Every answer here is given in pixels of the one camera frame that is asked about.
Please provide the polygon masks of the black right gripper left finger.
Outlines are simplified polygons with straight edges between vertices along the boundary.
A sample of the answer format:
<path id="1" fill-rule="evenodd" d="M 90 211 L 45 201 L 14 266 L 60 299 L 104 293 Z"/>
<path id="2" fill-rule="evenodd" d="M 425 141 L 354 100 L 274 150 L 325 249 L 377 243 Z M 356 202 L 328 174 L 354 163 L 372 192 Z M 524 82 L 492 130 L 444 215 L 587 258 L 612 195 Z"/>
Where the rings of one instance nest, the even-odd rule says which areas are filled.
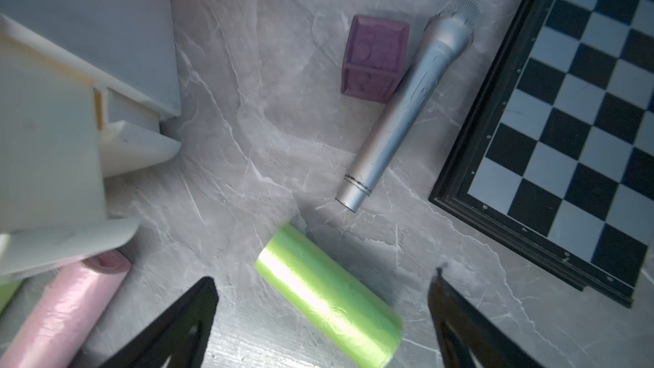
<path id="1" fill-rule="evenodd" d="M 200 279 L 104 367 L 200 367 L 219 295 L 215 281 Z"/>

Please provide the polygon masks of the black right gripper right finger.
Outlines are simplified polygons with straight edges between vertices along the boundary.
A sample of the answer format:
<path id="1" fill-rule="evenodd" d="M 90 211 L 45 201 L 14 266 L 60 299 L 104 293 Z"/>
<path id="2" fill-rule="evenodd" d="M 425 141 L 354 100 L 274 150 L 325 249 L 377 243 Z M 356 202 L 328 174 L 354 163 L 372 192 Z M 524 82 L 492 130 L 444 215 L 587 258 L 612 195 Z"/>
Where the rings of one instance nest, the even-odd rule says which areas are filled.
<path id="1" fill-rule="evenodd" d="M 445 367 L 540 367 L 443 277 L 431 279 L 427 304 Z"/>

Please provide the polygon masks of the green roll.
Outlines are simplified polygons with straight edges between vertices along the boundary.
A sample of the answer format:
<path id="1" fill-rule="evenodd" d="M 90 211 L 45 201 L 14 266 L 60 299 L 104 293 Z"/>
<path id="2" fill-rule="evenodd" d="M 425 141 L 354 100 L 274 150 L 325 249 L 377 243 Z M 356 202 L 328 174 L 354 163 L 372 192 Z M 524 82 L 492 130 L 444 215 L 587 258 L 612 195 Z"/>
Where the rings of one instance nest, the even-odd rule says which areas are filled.
<path id="1" fill-rule="evenodd" d="M 0 286 L 0 315 L 4 313 L 9 306 L 15 294 L 22 286 L 22 280 L 15 280 Z"/>
<path id="2" fill-rule="evenodd" d="M 359 367 L 386 367 L 403 337 L 396 311 L 290 224 L 255 270 Z"/>

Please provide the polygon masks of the white drawer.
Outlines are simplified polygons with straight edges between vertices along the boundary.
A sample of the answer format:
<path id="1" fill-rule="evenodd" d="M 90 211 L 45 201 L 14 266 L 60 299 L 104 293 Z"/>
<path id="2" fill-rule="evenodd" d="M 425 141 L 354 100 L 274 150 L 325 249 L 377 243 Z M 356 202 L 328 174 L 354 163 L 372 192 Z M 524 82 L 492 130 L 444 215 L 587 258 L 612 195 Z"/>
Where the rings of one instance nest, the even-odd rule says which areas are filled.
<path id="1" fill-rule="evenodd" d="M 107 214 L 103 180 L 165 162 L 180 143 L 128 121 L 97 126 L 93 83 L 1 39 L 1 280 L 125 245 L 138 219 Z"/>

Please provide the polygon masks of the white plastic drawer cabinet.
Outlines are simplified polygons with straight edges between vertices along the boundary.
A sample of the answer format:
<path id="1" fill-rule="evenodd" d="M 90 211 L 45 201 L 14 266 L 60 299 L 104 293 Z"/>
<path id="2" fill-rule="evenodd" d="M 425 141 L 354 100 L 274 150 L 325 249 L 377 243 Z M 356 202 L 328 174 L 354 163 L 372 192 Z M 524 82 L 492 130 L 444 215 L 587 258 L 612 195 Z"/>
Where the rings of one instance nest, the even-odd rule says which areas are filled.
<path id="1" fill-rule="evenodd" d="M 170 0 L 1 0 L 1 280 L 125 245 L 104 179 L 173 158 Z"/>

